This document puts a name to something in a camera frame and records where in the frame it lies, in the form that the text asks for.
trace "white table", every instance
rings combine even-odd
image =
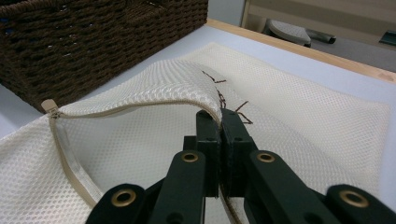
[[[389,134],[381,169],[380,198],[396,211],[396,172],[394,172],[396,170],[396,162],[394,162],[396,158],[396,85],[394,83],[363,76],[206,25],[112,79],[84,98],[92,97],[121,84],[144,70],[151,63],[182,56],[210,42],[217,42],[244,52],[295,76],[309,79],[330,89],[389,104],[392,115],[389,121]],[[21,126],[42,116],[3,86],[0,86],[0,97],[0,137],[15,132]]]

